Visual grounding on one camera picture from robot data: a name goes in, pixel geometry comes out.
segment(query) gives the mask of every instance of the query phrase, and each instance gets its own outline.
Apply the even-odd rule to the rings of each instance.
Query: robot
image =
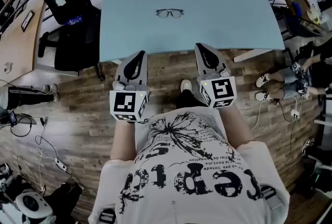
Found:
[[[307,89],[307,86],[312,86],[310,71],[308,70],[307,74],[305,74],[302,67],[296,62],[292,65],[292,68],[298,79],[298,86],[297,86],[298,93],[300,94],[300,96],[304,97],[305,99],[308,99],[310,93]]]
[[[200,93],[209,108],[230,106],[237,98],[235,78],[225,58],[211,46],[195,45]],[[110,113],[116,120],[140,122],[149,102],[147,54],[139,51],[126,58],[116,71],[113,91],[109,92]]]

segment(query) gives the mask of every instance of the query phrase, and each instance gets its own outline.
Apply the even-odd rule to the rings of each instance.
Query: black pants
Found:
[[[306,147],[306,154],[320,160],[324,165],[331,166],[332,150],[322,150],[316,146],[308,146]]]
[[[176,108],[187,108],[187,107],[207,107],[204,103],[197,100],[190,90],[185,89],[175,101]]]
[[[56,223],[75,223],[71,214],[82,193],[82,189],[77,183],[72,190],[70,184],[64,183],[51,195],[44,197],[57,217]]]
[[[42,102],[51,102],[54,99],[52,94],[46,94],[39,90],[9,87],[7,110],[15,109],[21,105],[33,105]]]

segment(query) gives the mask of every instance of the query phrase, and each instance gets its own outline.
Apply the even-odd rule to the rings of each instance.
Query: wire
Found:
[[[13,85],[13,84],[11,84],[11,83],[9,83],[9,82],[3,80],[3,79],[0,79],[0,81],[6,83],[6,84],[8,84],[8,85],[13,86],[13,87],[16,88],[16,89],[19,91],[19,93],[20,93],[20,100],[19,100],[18,105],[17,105],[17,106],[16,106],[16,107],[15,107],[15,108],[14,108],[14,109],[8,114],[8,115],[6,115],[6,116],[2,116],[2,117],[0,118],[0,120],[1,120],[1,119],[4,119],[4,118],[7,118],[9,115],[11,115],[11,114],[14,112],[14,110],[17,109],[18,106],[20,106],[20,104],[21,104],[21,98],[22,98],[22,93],[21,93],[20,89],[19,89],[18,87],[16,87],[15,85]]]
[[[288,158],[286,160],[286,162],[291,158],[292,156],[292,139],[293,139],[293,130],[294,130],[294,127],[296,125],[296,121],[297,121],[297,118],[295,119],[295,122],[294,122],[294,125],[290,131],[290,138],[289,138],[289,155],[288,155]]]
[[[26,161],[20,155],[16,156],[17,167],[19,168],[19,170],[20,171],[22,170],[22,167],[19,165],[19,158],[24,162],[25,166],[27,166],[29,168],[29,170],[31,171],[32,175],[34,176],[36,182],[38,182],[35,173],[32,171],[32,169],[30,168],[30,166],[26,163]]]
[[[282,104],[281,104],[281,102],[280,101],[278,101],[278,102],[276,102],[276,101],[272,101],[272,103],[276,106],[276,107],[280,107],[281,108],[281,111],[282,111],[282,116],[284,117],[284,119],[287,121],[287,122],[292,122],[294,119],[295,119],[295,117],[292,119],[292,120],[288,120],[287,118],[286,118],[286,116],[285,116],[285,112],[284,112],[284,108],[283,108],[283,106],[282,106]]]
[[[259,122],[259,115],[260,115],[260,107],[261,107],[262,102],[264,102],[264,101],[261,101],[260,104],[259,104],[257,122],[256,122],[255,126],[252,127],[252,128],[250,129],[251,131],[254,130],[254,129],[256,128],[256,126],[258,125],[258,122]]]
[[[41,133],[41,135],[36,135],[36,136],[35,136],[35,142],[36,142],[36,144],[37,144],[38,146],[40,146],[40,145],[42,144],[42,140],[46,141],[46,142],[52,147],[52,149],[54,150],[54,153],[56,154],[56,157],[57,157],[57,158],[54,158],[54,157],[50,157],[50,156],[48,156],[48,155],[46,154],[46,151],[45,151],[45,150],[43,150],[42,148],[37,147],[37,153],[38,153],[38,155],[40,156],[39,167],[38,167],[38,170],[39,170],[39,176],[40,176],[40,178],[39,178],[40,189],[42,189],[42,185],[43,185],[42,172],[41,172],[41,170],[40,170],[40,166],[41,166],[42,160],[43,160],[43,159],[53,159],[56,165],[57,165],[57,163],[56,163],[56,159],[59,160],[59,155],[58,155],[58,152],[56,151],[56,149],[53,147],[53,145],[52,145],[50,142],[48,142],[48,141],[44,138],[45,129],[46,129],[46,125],[44,125],[44,129],[43,129],[43,132]],[[66,174],[69,174],[69,178],[68,178],[67,180],[70,180],[70,179],[73,178],[74,170],[73,170],[72,167],[70,167],[68,164],[65,164],[65,163],[64,163],[64,165],[66,165],[66,166],[71,170],[70,172],[65,171]],[[41,192],[43,192],[44,189],[45,189],[45,191],[44,191],[44,193],[45,193],[45,192],[46,192],[46,185],[44,185],[44,188],[42,189]]]
[[[18,124],[20,123],[20,121],[22,121],[24,118],[28,118],[29,121],[30,121],[30,129],[29,129],[29,131],[28,131],[25,135],[17,135],[17,134],[15,134],[15,133],[12,131],[12,128],[14,127],[14,126],[12,126],[12,127],[10,128],[10,131],[11,131],[11,133],[12,133],[14,136],[17,136],[17,137],[26,137],[26,136],[28,136],[28,135],[30,134],[30,132],[31,132],[31,128],[32,128],[32,120],[30,119],[29,116],[27,116],[27,115],[23,116],[20,120],[18,120],[18,122],[17,122],[15,125],[18,125]]]

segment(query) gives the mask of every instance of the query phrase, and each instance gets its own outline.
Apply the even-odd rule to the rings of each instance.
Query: shoe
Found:
[[[306,148],[310,146],[310,139],[308,139],[305,144],[302,147],[301,153],[305,154],[306,153]]]
[[[59,102],[60,97],[59,97],[58,92],[59,92],[59,88],[58,88],[58,86],[52,84],[52,85],[50,86],[50,93],[51,93],[51,94],[53,95],[53,97],[54,97],[54,98],[53,98],[53,102]]]
[[[181,82],[181,87],[180,87],[181,92],[183,92],[185,89],[191,91],[191,87],[192,87],[192,85],[191,85],[190,80],[188,80],[188,79],[184,79],[184,80],[182,80],[182,82]]]
[[[260,88],[262,87],[265,83],[269,82],[270,79],[269,79],[269,75],[270,74],[264,74],[262,75],[261,77],[259,77],[257,80],[256,80],[256,87]]]
[[[257,92],[255,94],[255,99],[258,101],[265,101],[271,99],[270,93],[267,92]]]
[[[55,85],[55,84],[52,84],[52,85],[50,86],[50,92],[52,92],[52,93],[58,93],[58,92],[59,92],[59,88],[58,88],[58,86]]]
[[[50,90],[51,90],[50,85],[44,85],[44,86],[43,86],[43,90],[42,90],[43,93],[49,93]]]
[[[313,146],[314,143],[315,143],[315,139],[314,139],[314,138],[313,138],[313,139],[308,139],[308,140],[305,142],[305,144],[303,145],[302,150],[301,150],[301,153],[302,153],[303,155],[305,155],[305,154],[306,154],[306,148],[307,148],[307,147],[311,147],[311,146]]]

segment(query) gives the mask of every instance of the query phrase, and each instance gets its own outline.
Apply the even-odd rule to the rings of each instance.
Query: black office chair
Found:
[[[90,0],[65,0],[58,6],[55,0],[44,0],[55,20],[66,24],[70,19],[81,16],[82,21],[60,28],[58,41],[48,40],[46,32],[39,41],[38,57],[43,57],[45,47],[56,47],[54,67],[60,71],[78,71],[94,66],[100,81],[105,76],[99,71],[99,34],[101,11]]]
[[[283,13],[283,18],[287,27],[286,31],[283,31],[282,34],[286,32],[290,33],[290,37],[285,38],[284,41],[300,36],[303,38],[312,38],[312,37],[323,37],[323,35],[318,30],[310,30],[306,26],[301,24],[301,19],[297,16],[288,15]]]

